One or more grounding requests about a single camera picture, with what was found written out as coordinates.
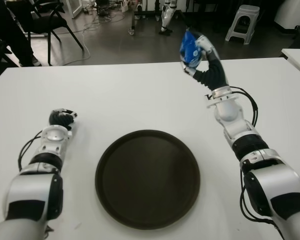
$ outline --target cable on floor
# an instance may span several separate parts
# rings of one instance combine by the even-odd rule
[[[85,43],[85,31],[96,31],[99,26],[101,24],[105,24],[105,23],[117,23],[119,21],[122,21],[126,15],[121,13],[121,14],[118,14],[118,12],[120,12],[119,10],[116,11],[116,12],[111,12],[109,14],[109,16],[105,16],[105,17],[100,17],[98,16],[97,14],[94,16],[92,22],[90,22],[89,24],[85,24],[83,25],[84,29],[83,30],[80,30],[80,31],[77,31],[75,33],[78,33],[78,32],[82,32],[81,35],[82,35],[82,41],[83,41],[83,46],[85,47],[85,49],[87,50],[88,52],[88,56],[87,57],[84,57],[84,58],[80,58],[80,59],[77,59],[77,60],[74,60],[74,61],[70,61],[70,62],[67,62],[65,64],[63,64],[62,66],[66,66],[66,65],[69,65],[69,64],[73,64],[73,63],[76,63],[78,61],[83,61],[83,60],[88,60],[89,58],[91,58],[91,53],[88,49],[88,47],[86,46],[86,43]],[[117,19],[115,21],[112,21],[113,18],[115,18],[116,16],[121,16],[120,19]]]

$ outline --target white plastic stool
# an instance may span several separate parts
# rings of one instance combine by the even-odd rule
[[[260,7],[258,6],[241,5],[239,10],[236,12],[235,18],[233,20],[231,27],[229,28],[225,40],[229,42],[231,37],[238,37],[244,39],[245,45],[249,44],[253,34],[255,33],[255,26],[257,24],[259,11],[260,11]],[[247,16],[250,19],[248,31],[246,33],[236,32],[235,28],[237,22],[243,16]]]

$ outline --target concrete floor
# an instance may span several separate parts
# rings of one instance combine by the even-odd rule
[[[91,56],[89,59],[79,60],[87,58],[88,51],[85,49],[82,52],[72,36],[67,34],[66,28],[58,28],[55,32],[62,44],[53,35],[51,36],[51,64],[61,66],[74,60],[79,61],[70,65],[135,64],[180,60],[179,48],[186,29],[181,19],[171,21],[169,28],[174,31],[171,36],[158,35],[161,22],[157,22],[154,18],[137,20],[135,35],[131,36],[128,34],[131,26],[131,11],[124,15],[121,12],[112,15],[115,15],[113,22],[101,23],[97,29],[86,30],[83,33],[81,30],[84,29],[84,25],[89,26],[95,18],[95,12],[93,15],[80,13],[75,19],[71,19],[68,14],[63,14],[69,27],[74,32],[79,31],[75,35],[81,43],[84,34],[84,42]],[[201,32],[214,44],[221,59],[278,57],[281,49],[287,48],[292,43],[291,35],[282,34],[273,26],[262,25],[257,25],[249,45],[243,45],[241,39],[232,38],[230,42],[225,42],[229,25],[221,26],[219,33],[215,33],[212,26],[211,20],[202,21]],[[33,37],[31,46],[34,55],[43,66],[47,66],[47,37]]]

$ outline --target chair leg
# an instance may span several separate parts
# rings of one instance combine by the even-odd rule
[[[70,27],[68,25],[66,25],[66,29],[68,29],[69,33],[71,34],[71,36],[74,38],[74,40],[76,41],[76,43],[79,45],[79,47],[83,50],[84,47],[81,45],[81,43],[79,42],[79,40],[76,38],[76,36],[74,35],[74,33],[71,31]]]
[[[54,31],[51,31],[51,33],[56,37],[56,39],[58,39],[58,41],[61,43],[61,40],[60,38],[58,37],[58,35],[54,32]]]
[[[28,31],[28,41],[29,41],[29,44],[31,45],[31,32]]]
[[[48,64],[49,66],[52,66],[51,61],[51,32],[48,32]]]
[[[7,55],[5,55],[4,53],[1,53],[0,55],[1,55],[1,57],[2,57],[7,63],[11,64],[12,66],[14,66],[14,67],[16,67],[16,68],[18,68],[18,65],[15,64],[15,62],[12,61],[12,60],[10,59],[10,57],[8,57]]]

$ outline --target blue plastic package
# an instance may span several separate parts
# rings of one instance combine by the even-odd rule
[[[202,58],[202,48],[196,45],[196,40],[190,31],[185,31],[179,51],[181,60],[191,68],[198,67]]]

